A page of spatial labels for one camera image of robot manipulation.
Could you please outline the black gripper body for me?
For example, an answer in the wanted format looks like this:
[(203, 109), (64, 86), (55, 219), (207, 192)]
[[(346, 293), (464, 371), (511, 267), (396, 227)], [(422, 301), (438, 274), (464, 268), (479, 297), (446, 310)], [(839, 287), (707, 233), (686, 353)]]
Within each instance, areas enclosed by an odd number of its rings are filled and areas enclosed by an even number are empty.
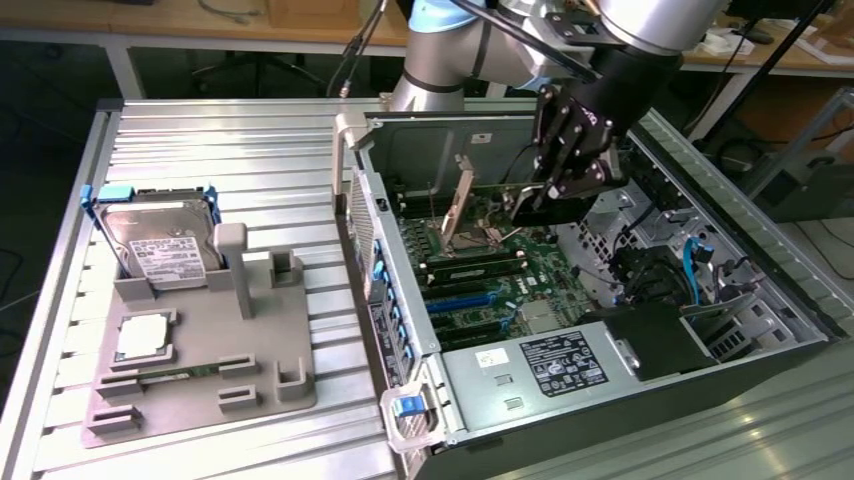
[(647, 113), (655, 95), (679, 71), (682, 55), (659, 56), (637, 48), (601, 49), (591, 58), (601, 74), (592, 83), (568, 80), (568, 95), (622, 137)]

